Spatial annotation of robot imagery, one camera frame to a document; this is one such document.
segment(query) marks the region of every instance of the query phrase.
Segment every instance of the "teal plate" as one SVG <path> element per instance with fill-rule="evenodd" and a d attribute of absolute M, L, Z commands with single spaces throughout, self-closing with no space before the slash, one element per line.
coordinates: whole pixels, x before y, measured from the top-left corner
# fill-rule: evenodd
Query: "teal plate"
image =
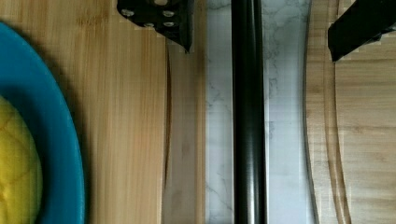
<path fill-rule="evenodd" d="M 1 22 L 0 94 L 20 111 L 41 160 L 43 198 L 36 224 L 84 223 L 84 174 L 70 111 L 37 53 Z"/>

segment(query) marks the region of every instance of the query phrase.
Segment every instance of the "black clamp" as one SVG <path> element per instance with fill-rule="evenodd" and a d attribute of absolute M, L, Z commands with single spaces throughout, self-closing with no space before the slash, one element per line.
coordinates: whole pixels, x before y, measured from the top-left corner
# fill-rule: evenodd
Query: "black clamp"
<path fill-rule="evenodd" d="M 395 31 L 395 0 L 357 0 L 330 28 L 328 45 L 336 62 L 361 45 Z"/>
<path fill-rule="evenodd" d="M 152 27 L 190 51 L 193 0 L 119 0 L 117 10 L 134 24 Z"/>

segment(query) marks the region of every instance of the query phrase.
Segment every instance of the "scored mango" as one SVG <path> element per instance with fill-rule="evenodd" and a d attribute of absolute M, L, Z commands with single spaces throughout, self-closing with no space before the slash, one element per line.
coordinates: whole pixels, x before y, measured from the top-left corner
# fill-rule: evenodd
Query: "scored mango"
<path fill-rule="evenodd" d="M 34 224 L 42 187 L 35 141 L 17 109 L 0 96 L 0 224 Z"/>

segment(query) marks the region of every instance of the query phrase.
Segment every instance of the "white marble surface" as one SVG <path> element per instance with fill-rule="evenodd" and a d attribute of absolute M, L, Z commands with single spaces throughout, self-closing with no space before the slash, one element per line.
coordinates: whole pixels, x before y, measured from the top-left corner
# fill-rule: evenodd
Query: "white marble surface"
<path fill-rule="evenodd" d="M 303 130 L 309 0 L 262 0 L 268 223 L 313 223 Z M 230 0 L 207 2 L 206 223 L 233 223 Z"/>

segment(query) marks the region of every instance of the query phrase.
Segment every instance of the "wooden cutting board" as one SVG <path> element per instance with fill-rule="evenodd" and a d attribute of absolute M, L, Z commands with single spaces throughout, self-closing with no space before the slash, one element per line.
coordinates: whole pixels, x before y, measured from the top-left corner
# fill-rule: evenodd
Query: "wooden cutting board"
<path fill-rule="evenodd" d="M 204 31 L 205 1 L 195 2 Z M 116 4 L 6 0 L 0 21 L 33 45 L 63 90 L 85 162 L 89 223 L 203 223 L 205 32 L 186 55 Z"/>
<path fill-rule="evenodd" d="M 336 64 L 327 29 L 353 1 L 313 0 L 306 139 L 319 223 L 396 222 L 396 35 Z"/>

